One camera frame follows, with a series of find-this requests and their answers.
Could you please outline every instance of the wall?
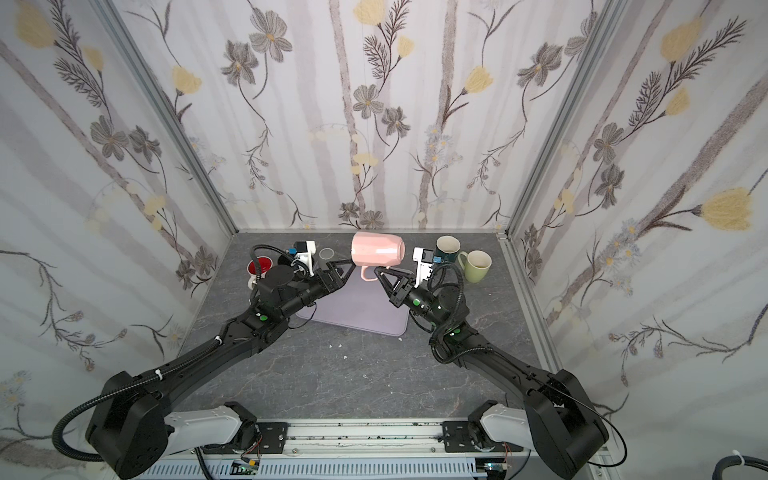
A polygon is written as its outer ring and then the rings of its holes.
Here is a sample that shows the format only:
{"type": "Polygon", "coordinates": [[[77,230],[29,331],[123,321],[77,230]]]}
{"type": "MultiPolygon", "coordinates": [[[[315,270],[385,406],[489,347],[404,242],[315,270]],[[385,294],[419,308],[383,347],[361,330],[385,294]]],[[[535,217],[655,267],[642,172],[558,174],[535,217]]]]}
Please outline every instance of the wall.
{"type": "Polygon", "coordinates": [[[603,4],[115,3],[250,229],[506,227],[603,4]]]}
{"type": "Polygon", "coordinates": [[[87,2],[0,18],[0,476],[94,478],[53,425],[176,356],[229,236],[87,2]]]}
{"type": "Polygon", "coordinates": [[[765,2],[630,2],[514,232],[625,480],[768,456],[765,45],[765,2]]]}

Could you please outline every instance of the red and white mug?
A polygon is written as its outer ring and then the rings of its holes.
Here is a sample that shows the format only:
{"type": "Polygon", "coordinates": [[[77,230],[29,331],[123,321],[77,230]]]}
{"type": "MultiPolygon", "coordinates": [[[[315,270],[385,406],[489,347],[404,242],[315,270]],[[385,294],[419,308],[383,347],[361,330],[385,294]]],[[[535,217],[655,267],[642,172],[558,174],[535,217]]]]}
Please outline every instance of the red and white mug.
{"type": "MultiPolygon", "coordinates": [[[[272,259],[269,257],[256,257],[256,259],[259,260],[261,276],[264,276],[264,274],[272,268],[272,259]]],[[[253,260],[248,262],[248,273],[250,274],[248,288],[253,290],[253,286],[256,285],[256,265],[253,263],[253,260]]]]}

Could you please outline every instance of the green mug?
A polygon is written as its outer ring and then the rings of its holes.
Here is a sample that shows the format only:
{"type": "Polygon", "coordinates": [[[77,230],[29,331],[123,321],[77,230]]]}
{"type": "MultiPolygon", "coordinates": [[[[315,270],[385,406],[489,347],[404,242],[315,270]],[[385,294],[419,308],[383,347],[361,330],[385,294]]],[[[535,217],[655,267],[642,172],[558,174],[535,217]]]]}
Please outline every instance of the green mug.
{"type": "Polygon", "coordinates": [[[460,252],[456,259],[464,269],[464,278],[470,283],[477,283],[485,277],[491,268],[491,256],[482,250],[460,252]]]}

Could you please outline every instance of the robotic arm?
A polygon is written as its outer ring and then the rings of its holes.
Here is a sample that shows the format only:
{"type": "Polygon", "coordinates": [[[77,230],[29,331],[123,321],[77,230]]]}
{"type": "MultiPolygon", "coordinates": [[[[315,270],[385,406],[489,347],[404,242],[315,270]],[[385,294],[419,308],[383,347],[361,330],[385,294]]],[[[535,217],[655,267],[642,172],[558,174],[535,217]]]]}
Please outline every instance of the robotic arm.
{"type": "MultiPolygon", "coordinates": [[[[304,242],[295,248],[297,253],[308,250],[304,242]]],[[[259,279],[243,313],[226,321],[215,339],[158,369],[111,377],[99,397],[56,425],[54,447],[78,460],[104,461],[120,478],[133,478],[165,455],[200,445],[247,450],[261,433],[255,416],[236,402],[201,412],[175,408],[225,369],[264,351],[285,333],[294,313],[342,288],[355,269],[351,260],[337,260],[310,275],[297,256],[257,245],[252,257],[258,249],[279,252],[280,258],[259,279]],[[63,439],[67,424],[93,407],[85,438],[97,454],[73,449],[63,439]]],[[[479,372],[525,407],[523,411],[485,403],[469,416],[472,443],[478,449],[494,442],[534,449],[555,473],[572,478],[608,439],[581,384],[564,370],[553,374],[521,362],[471,328],[460,272],[457,283],[442,282],[448,268],[455,266],[436,267],[430,280],[418,286],[415,276],[404,270],[376,267],[376,275],[393,305],[407,305],[413,316],[432,325],[429,345],[438,362],[479,372]]]]}

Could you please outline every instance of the white cable tie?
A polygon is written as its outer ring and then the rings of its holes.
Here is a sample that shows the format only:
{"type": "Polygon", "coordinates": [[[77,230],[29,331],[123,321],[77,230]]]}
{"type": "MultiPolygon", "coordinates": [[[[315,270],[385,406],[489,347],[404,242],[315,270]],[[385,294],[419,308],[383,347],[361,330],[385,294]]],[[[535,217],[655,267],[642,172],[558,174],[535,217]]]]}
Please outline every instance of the white cable tie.
{"type": "Polygon", "coordinates": [[[741,458],[741,466],[744,466],[744,457],[739,453],[738,450],[733,450],[734,455],[738,455],[739,458],[741,458]]]}

